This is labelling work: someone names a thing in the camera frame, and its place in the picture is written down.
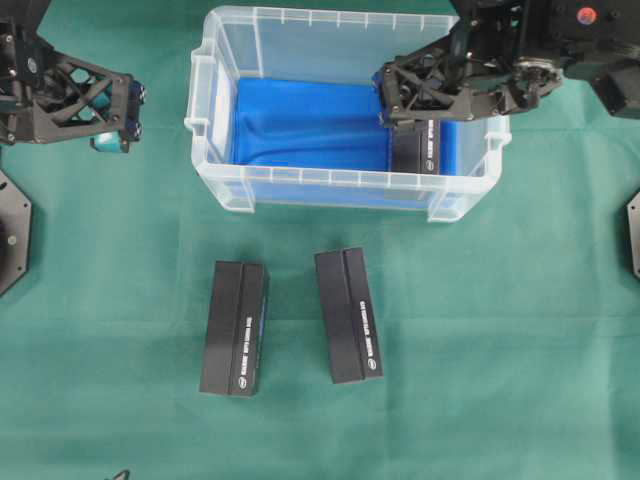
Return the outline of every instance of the red button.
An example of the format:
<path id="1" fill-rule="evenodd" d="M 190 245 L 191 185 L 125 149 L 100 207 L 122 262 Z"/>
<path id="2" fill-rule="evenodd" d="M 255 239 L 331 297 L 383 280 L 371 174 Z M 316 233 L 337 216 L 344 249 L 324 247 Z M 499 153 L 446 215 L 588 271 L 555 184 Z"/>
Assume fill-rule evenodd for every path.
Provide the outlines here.
<path id="1" fill-rule="evenodd" d="M 578 21 L 585 26 L 593 25 L 598 20 L 598 12 L 591 7 L 581 8 L 578 12 Z"/>

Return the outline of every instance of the transparent storage container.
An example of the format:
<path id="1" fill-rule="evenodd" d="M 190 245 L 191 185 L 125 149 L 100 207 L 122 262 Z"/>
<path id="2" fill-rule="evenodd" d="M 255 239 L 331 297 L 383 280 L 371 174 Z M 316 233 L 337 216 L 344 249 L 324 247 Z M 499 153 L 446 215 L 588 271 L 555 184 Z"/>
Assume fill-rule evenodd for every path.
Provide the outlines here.
<path id="1" fill-rule="evenodd" d="M 234 165 L 233 115 L 241 77 L 370 85 L 396 55 L 450 30 L 456 18 L 262 7 L 220 7 L 191 54 L 193 165 L 227 210 L 256 204 L 424 210 L 431 222 L 462 218 L 498 182 L 509 119 L 458 128 L 458 176 Z"/>

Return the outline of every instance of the black box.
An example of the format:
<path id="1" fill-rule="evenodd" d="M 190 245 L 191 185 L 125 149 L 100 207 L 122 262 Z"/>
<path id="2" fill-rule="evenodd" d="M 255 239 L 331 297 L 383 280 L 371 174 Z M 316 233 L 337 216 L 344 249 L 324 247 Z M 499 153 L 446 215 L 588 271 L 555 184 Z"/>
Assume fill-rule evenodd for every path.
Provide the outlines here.
<path id="1" fill-rule="evenodd" d="M 317 254 L 316 275 L 333 383 L 382 377 L 362 249 Z"/>
<path id="2" fill-rule="evenodd" d="M 392 133 L 391 171 L 440 174 L 442 122 L 429 120 L 424 130 Z"/>
<path id="3" fill-rule="evenodd" d="M 216 262 L 201 392 L 254 394 L 267 284 L 267 272 L 262 265 Z"/>

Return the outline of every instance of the blue cloth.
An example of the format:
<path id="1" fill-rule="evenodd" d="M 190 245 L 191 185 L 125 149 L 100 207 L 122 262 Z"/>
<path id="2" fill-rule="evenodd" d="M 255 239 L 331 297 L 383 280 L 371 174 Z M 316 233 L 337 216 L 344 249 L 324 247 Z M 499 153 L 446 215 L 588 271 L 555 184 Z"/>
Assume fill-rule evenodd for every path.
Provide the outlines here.
<path id="1" fill-rule="evenodd" d="M 233 163 L 387 172 L 390 130 L 374 88 L 242 78 Z M 455 175 L 457 127 L 443 122 L 441 169 Z"/>

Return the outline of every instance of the green fabric surface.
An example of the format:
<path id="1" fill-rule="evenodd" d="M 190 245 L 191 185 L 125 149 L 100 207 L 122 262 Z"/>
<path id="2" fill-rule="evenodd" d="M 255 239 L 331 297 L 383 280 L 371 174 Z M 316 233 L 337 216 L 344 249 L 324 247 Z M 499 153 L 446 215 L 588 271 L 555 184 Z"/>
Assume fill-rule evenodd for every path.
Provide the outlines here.
<path id="1" fill-rule="evenodd" d="M 45 18 L 60 51 L 132 72 L 149 99 L 128 156 L 86 140 L 3 149 L 35 216 L 30 271 L 0 299 L 0 478 L 638 478 L 640 283 L 623 206 L 640 188 L 640 123 L 567 82 L 513 118 L 502 179 L 454 225 L 231 214 L 182 124 L 189 54 L 217 5 L 57 0 Z M 385 377 L 334 386 L 313 254 L 348 246 L 365 249 Z M 271 274 L 250 400 L 198 393 L 216 259 Z"/>

